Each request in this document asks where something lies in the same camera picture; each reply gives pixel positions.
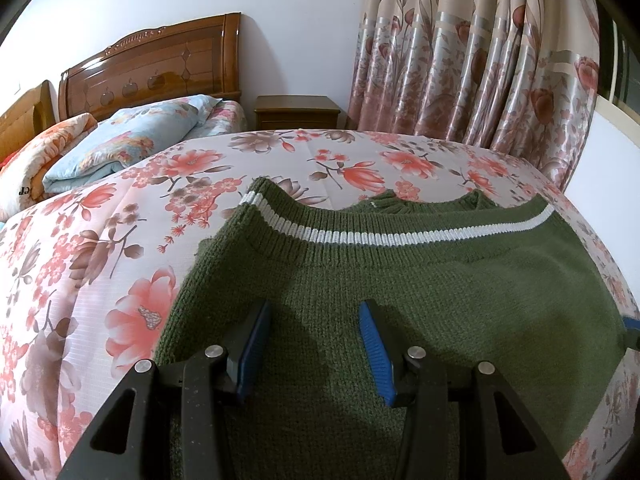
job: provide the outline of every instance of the wooden headboard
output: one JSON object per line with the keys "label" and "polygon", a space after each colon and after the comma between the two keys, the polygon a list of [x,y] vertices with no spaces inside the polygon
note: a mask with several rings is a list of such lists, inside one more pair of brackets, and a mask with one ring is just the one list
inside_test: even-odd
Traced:
{"label": "wooden headboard", "polygon": [[54,124],[49,81],[43,81],[0,116],[0,162]]}
{"label": "wooden headboard", "polygon": [[238,100],[239,26],[235,12],[129,34],[62,74],[60,120],[194,94]]}

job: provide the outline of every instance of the silver bolt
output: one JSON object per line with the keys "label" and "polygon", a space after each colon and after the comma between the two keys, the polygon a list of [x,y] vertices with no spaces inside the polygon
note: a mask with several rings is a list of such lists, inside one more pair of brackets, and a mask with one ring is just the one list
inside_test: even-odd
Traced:
{"label": "silver bolt", "polygon": [[139,374],[148,372],[151,370],[151,361],[149,359],[140,359],[140,361],[135,364],[134,369]]}
{"label": "silver bolt", "polygon": [[421,346],[410,346],[406,353],[411,359],[422,359],[427,355],[427,352]]}
{"label": "silver bolt", "polygon": [[225,349],[220,345],[211,345],[207,346],[207,349],[204,351],[204,355],[207,357],[220,357],[224,351]]}
{"label": "silver bolt", "polygon": [[495,366],[492,365],[489,361],[482,361],[479,365],[478,365],[478,371],[481,374],[485,374],[485,375],[491,375],[492,373],[495,372]]}

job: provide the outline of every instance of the curtain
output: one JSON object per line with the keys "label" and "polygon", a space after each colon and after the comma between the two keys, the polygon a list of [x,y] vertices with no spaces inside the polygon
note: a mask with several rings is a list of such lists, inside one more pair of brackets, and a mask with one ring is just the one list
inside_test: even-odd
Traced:
{"label": "curtain", "polygon": [[598,36],[595,0],[364,0],[347,127],[509,153],[564,189]]}

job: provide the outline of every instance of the wooden nightstand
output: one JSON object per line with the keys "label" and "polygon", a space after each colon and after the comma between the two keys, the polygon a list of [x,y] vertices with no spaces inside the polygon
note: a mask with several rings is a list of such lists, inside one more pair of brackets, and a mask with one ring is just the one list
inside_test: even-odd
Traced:
{"label": "wooden nightstand", "polygon": [[255,100],[256,130],[335,130],[340,108],[321,95],[261,95]]}

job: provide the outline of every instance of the green sweater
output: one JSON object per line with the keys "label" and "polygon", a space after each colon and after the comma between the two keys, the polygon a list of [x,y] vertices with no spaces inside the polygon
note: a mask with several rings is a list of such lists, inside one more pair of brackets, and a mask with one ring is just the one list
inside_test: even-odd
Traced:
{"label": "green sweater", "polygon": [[386,192],[342,211],[259,178],[193,269],[162,332],[167,364],[220,342],[251,300],[273,305],[254,394],[226,420],[240,479],[393,477],[404,410],[378,397],[358,331],[374,298],[412,344],[493,362],[559,456],[624,354],[623,325],[574,231],[541,196],[501,208]]}

